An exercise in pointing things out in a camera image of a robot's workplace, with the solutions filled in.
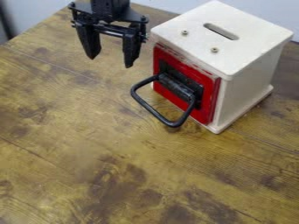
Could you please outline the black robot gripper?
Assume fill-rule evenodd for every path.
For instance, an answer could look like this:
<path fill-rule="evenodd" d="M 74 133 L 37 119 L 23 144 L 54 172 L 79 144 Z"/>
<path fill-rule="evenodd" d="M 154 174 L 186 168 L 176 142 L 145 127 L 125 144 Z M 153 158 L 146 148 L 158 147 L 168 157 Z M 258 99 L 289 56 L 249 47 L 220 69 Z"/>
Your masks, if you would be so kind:
<path fill-rule="evenodd" d="M 124 63 L 125 68 L 129 68 L 138 58 L 141 39 L 146 39 L 148 17 L 130 8 L 129 0 L 70 2 L 67 8 L 71 13 L 71 27 L 75 28 L 86 56 L 93 60 L 100 53 L 98 32 L 114 37 L 124 36 Z"/>

